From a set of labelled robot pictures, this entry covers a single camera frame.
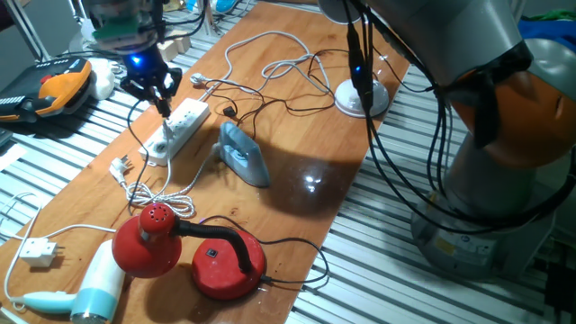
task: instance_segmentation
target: desk lamp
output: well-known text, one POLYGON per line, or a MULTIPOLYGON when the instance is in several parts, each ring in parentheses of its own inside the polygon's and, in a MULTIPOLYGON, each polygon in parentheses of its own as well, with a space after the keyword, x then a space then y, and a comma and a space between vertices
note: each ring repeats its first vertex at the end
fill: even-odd
POLYGON ((236 299, 260 283, 266 261, 256 238, 241 230, 181 220, 163 203, 152 203, 127 220, 116 232, 112 254, 126 274, 158 277, 178 262, 181 237, 206 239, 192 262, 192 278, 205 295, 236 299))

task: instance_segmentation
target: wooden table surface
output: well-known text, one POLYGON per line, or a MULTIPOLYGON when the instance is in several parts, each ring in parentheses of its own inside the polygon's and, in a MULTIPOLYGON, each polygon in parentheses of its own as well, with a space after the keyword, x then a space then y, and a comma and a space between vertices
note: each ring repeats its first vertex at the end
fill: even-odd
MULTIPOLYGON (((194 88, 188 81, 192 73, 223 76, 228 70, 224 61, 225 49, 264 31, 290 32, 307 44, 311 52, 347 49, 345 26, 334 24, 316 13, 260 3, 185 74, 173 106, 177 107, 186 97, 202 95, 203 90, 194 88)), ((388 60, 403 76, 408 63, 379 36, 374 37, 375 46, 388 55, 388 60)), ((266 64, 302 54, 303 49, 292 40, 279 35, 265 36, 230 53, 234 64, 230 79, 258 87, 264 81, 260 71, 266 64)), ((339 83, 349 77, 347 54, 329 52, 321 58, 331 88, 336 90, 339 83)), ((308 62, 302 64, 302 68, 307 67, 308 62)), ((381 82, 394 94, 399 84, 389 69, 381 61, 375 62, 374 68, 381 82)), ((253 95, 238 90, 219 91, 218 94, 237 100, 240 113, 253 110, 259 104, 253 95)), ((270 81, 264 94, 290 98, 289 104, 293 108, 331 102, 329 96, 320 93, 296 71, 270 81)), ((217 141, 220 124, 228 120, 216 113, 229 105, 226 100, 212 97, 208 103, 211 115, 173 159, 174 175, 168 193, 191 182, 217 141)), ((145 140, 160 124, 161 118, 151 107, 133 123, 133 129, 145 140)), ((256 126, 256 142, 267 163, 271 187, 252 187, 222 163, 212 164, 189 193, 197 210, 193 221, 215 214, 228 215, 260 239, 300 237, 321 244, 367 151, 365 121, 345 116, 336 107, 313 114, 290 114, 281 103, 276 103, 260 113, 256 126)), ((251 133, 251 121, 242 128, 251 133)), ((109 175, 108 167, 114 158, 128 154, 135 167, 126 178, 129 183, 135 181, 143 164, 138 148, 134 138, 127 131, 123 132, 44 208, 32 236, 45 235, 75 223, 119 228, 130 216, 124 191, 109 175)), ((164 167, 148 167, 142 179, 157 190, 165 182, 166 175, 164 167)), ((224 224, 224 221, 213 224, 224 224)), ((19 261, 10 282, 10 294, 77 292, 95 251, 104 240, 112 237, 112 234, 91 229, 74 229, 54 238, 64 247, 61 256, 48 269, 31 270, 19 261)), ((300 289, 298 284, 261 284, 255 293, 238 301, 221 302, 203 297, 190 276, 190 263, 201 242, 198 238, 185 238, 180 264, 175 269, 156 279, 135 279, 126 285, 114 322, 271 324, 285 321, 300 289)), ((5 277, 18 244, 12 239, 0 247, 1 278, 5 277)), ((316 256, 312 247, 302 243, 264 246, 264 250, 266 273, 284 280, 304 279, 316 256)), ((0 301, 13 311, 5 296, 0 301)), ((68 319, 66 316, 39 315, 30 310, 22 317, 30 323, 68 319)))

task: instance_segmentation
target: white lamp base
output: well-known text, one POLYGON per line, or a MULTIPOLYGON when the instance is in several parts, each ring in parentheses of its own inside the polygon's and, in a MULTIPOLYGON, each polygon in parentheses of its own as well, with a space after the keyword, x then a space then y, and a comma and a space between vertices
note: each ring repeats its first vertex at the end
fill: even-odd
MULTIPOLYGON (((388 109, 390 98, 388 90, 379 81, 373 80, 373 105, 370 109, 370 116, 374 117, 384 113, 388 109)), ((352 85, 352 80, 348 79, 342 82, 336 89, 335 101, 336 107, 342 112, 351 117, 365 118, 364 110, 358 92, 352 85)))

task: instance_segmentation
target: white power strip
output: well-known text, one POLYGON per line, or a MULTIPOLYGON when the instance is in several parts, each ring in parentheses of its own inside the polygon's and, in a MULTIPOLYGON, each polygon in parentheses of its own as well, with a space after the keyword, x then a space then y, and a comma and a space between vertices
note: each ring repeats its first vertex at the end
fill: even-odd
MULTIPOLYGON (((171 130, 168 136, 171 136, 167 146, 167 139, 164 134, 164 127, 160 126, 154 134, 144 143, 148 150, 148 164, 151 166, 165 166, 167 164, 167 152, 173 158, 182 146, 194 135, 200 128, 200 125, 210 115, 208 104, 194 99, 186 98, 177 109, 170 115, 167 122, 171 130)), ((144 148, 139 149, 142 158, 146 158, 144 148)))

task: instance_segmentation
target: metal grating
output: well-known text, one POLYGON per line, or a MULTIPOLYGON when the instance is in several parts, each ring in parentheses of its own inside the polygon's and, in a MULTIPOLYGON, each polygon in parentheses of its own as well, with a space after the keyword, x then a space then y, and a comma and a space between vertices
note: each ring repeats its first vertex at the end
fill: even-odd
MULTIPOLYGON (((233 15, 243 15, 246 4, 247 0, 241 1, 233 15)), ((282 5, 319 12, 311 4, 282 5)), ((185 13, 166 16, 182 19, 185 13)), ((239 19, 224 17, 217 24, 227 32, 239 19)), ((199 32, 192 37, 192 48, 169 65, 186 71, 218 39, 199 32)), ((404 81, 414 87, 428 85, 413 67, 404 81)), ((48 203, 124 130, 125 118, 135 102, 117 88, 111 98, 90 101, 71 116, 14 125, 19 133, 12 143, 27 153, 0 172, 0 203, 21 191, 33 191, 48 203)), ((134 119, 147 107, 142 103, 134 119)), ((436 109, 431 94, 412 94, 401 88, 379 129, 391 158, 423 192, 428 188, 425 164, 436 109)), ((455 118, 450 161, 465 133, 455 118)), ((376 158, 383 162, 383 157, 376 158)), ((569 315, 556 316, 544 304, 546 273, 530 269, 516 281, 473 283, 449 278, 432 267, 412 243, 408 208, 380 179, 372 159, 368 153, 322 247, 330 263, 329 280, 304 285, 286 323, 570 322, 569 315)), ((382 165, 392 174, 385 163, 382 165)), ((397 177, 392 179, 403 188, 397 177)), ((407 190, 402 193, 411 202, 417 201, 407 190)), ((0 228, 19 230, 32 216, 32 206, 18 204, 0 214, 0 228)), ((0 244, 5 240, 0 236, 0 244)), ((320 275, 323 267, 317 258, 309 278, 320 275)))

